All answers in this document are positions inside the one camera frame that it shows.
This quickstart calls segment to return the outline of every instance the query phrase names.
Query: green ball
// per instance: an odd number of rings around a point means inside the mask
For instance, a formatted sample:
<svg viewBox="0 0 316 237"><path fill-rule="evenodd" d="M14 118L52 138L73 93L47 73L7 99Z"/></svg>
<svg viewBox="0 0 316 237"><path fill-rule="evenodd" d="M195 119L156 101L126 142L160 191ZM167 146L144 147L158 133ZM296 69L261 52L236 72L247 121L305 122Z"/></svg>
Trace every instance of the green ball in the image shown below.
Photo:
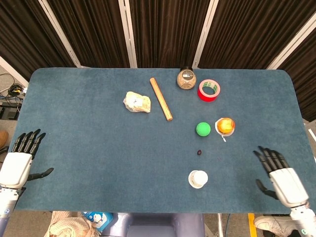
<svg viewBox="0 0 316 237"><path fill-rule="evenodd" d="M206 122L200 122L197 125L197 134L201 137L206 137L211 132L211 126Z"/></svg>

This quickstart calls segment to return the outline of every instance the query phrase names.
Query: white cup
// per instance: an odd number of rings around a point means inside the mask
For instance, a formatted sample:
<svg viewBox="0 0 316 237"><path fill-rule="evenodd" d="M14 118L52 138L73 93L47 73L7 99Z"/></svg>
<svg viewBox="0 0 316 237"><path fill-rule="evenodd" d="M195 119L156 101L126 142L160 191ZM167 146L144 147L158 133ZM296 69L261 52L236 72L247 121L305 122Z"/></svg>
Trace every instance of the white cup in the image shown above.
<svg viewBox="0 0 316 237"><path fill-rule="evenodd" d="M189 174L188 180L193 188L200 189L207 183L208 176L203 170L193 170Z"/></svg>

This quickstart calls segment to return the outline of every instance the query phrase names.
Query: robot finger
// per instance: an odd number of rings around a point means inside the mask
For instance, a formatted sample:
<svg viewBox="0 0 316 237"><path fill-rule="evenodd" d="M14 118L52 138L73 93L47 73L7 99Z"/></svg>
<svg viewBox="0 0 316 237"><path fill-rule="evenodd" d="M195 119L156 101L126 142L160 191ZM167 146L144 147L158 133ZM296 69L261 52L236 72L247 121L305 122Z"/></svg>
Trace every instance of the robot finger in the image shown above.
<svg viewBox="0 0 316 237"><path fill-rule="evenodd" d="M15 143L12 147L12 152L17 152L18 151L18 147L20 145L21 140L23 139L23 137L25 136L25 133L22 133L16 140Z"/></svg>
<svg viewBox="0 0 316 237"><path fill-rule="evenodd" d="M40 133L40 129L33 132L33 134L30 136L28 142L26 143L23 152L28 153L31 149L31 145L33 144L33 141L35 140L36 136Z"/></svg>
<svg viewBox="0 0 316 237"><path fill-rule="evenodd" d="M261 152L265 155L265 157L266 157L266 159L267 159L267 161L268 161L268 163L269 163L269 165L270 165L272 171L277 170L278 168L277 168L276 164L274 163L274 161L272 160L272 158L271 158L271 156L270 156L268 150L267 150L266 148L261 147L261 146L259 146L258 148L259 148L259 149L261 150Z"/></svg>
<svg viewBox="0 0 316 237"><path fill-rule="evenodd" d="M44 138L44 136L46 135L46 133L42 133L40 136L37 137L37 139L34 141L34 143L31 146L31 149L29 151L29 153L33 156L32 159L34 159L36 152L38 151L39 145L41 140Z"/></svg>
<svg viewBox="0 0 316 237"><path fill-rule="evenodd" d="M28 177L28 181L32 181L35 179L41 179L49 175L51 172L53 172L54 168L49 168L47 171L41 173L41 174L30 174Z"/></svg>
<svg viewBox="0 0 316 237"><path fill-rule="evenodd" d="M283 169L285 168L283 166L283 164L281 163L281 160L279 159L278 156L276 156L276 152L275 151L271 151L269 150L269 153L271 154L272 160L275 162L276 166L278 167L278 169Z"/></svg>
<svg viewBox="0 0 316 237"><path fill-rule="evenodd" d="M26 142L28 141L29 137L32 135L33 132L29 132L28 134L26 134L24 136L24 138L22 139L22 142L19 146L18 152L23 152L24 146L26 144Z"/></svg>
<svg viewBox="0 0 316 237"><path fill-rule="evenodd" d="M276 157L280 160L280 162L281 162L281 164L282 164L282 166L284 168L289 168L290 167L288 165L287 161L285 160L284 156L281 153L279 153L277 151L273 151L273 152L275 153Z"/></svg>
<svg viewBox="0 0 316 237"><path fill-rule="evenodd" d="M253 151L254 154L259 158L259 161L261 162L263 168L265 169L265 171L267 172L267 174L269 175L269 173L272 172L271 167L269 166L267 160L265 157L263 157L259 152L257 151Z"/></svg>
<svg viewBox="0 0 316 237"><path fill-rule="evenodd" d="M278 200L277 194L275 193L275 191L272 190L268 190L263 183L261 182L260 179L256 179L256 184L257 187L260 189L261 192L263 192L265 195L270 196L276 200Z"/></svg>

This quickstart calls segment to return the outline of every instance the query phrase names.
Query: floor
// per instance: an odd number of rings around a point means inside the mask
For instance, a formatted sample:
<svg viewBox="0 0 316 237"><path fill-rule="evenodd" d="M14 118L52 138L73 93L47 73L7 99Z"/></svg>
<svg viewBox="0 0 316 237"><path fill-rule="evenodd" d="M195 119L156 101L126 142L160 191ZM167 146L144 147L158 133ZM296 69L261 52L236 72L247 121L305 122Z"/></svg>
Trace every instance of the floor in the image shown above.
<svg viewBox="0 0 316 237"><path fill-rule="evenodd" d="M0 90L7 88L12 84L13 80L10 76L1 76ZM0 120L0 130L6 130L9 133L7 144L10 143L14 133L16 121ZM316 155L316 142L313 142L312 135L307 131L314 155ZM5 154L0 155L0 161L3 161ZM47 211L18 211L15 210L8 226L6 228L5 237L43 237L50 223L51 213ZM205 224L208 229L208 237L217 237L217 214L205 214ZM223 214L223 229L226 228L228 214ZM230 216L227 237L249 237L249 223L247 214L232 214ZM263 237L262 231L257 230L257 237Z"/></svg>

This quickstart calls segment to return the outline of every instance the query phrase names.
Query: robotic hand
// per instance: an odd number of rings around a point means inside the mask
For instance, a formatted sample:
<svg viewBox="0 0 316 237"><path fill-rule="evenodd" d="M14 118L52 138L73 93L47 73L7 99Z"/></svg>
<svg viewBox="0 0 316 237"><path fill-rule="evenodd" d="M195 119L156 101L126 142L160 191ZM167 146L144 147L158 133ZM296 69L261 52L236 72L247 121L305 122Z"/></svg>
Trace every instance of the robotic hand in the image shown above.
<svg viewBox="0 0 316 237"><path fill-rule="evenodd" d="M258 188L265 195L280 200L284 206L291 209L290 216L301 236L316 237L315 213L309 209L308 194L295 170L289 167L279 152L263 147L259 149L262 154L253 152L267 172L275 192L267 190L259 179L256 180Z"/></svg>
<svg viewBox="0 0 316 237"><path fill-rule="evenodd" d="M15 141L12 151L7 154L0 170L0 237L3 236L6 224L15 205L25 191L27 181L49 175L54 168L41 174L29 174L35 154L45 133L36 137L40 129L28 134L21 134Z"/></svg>

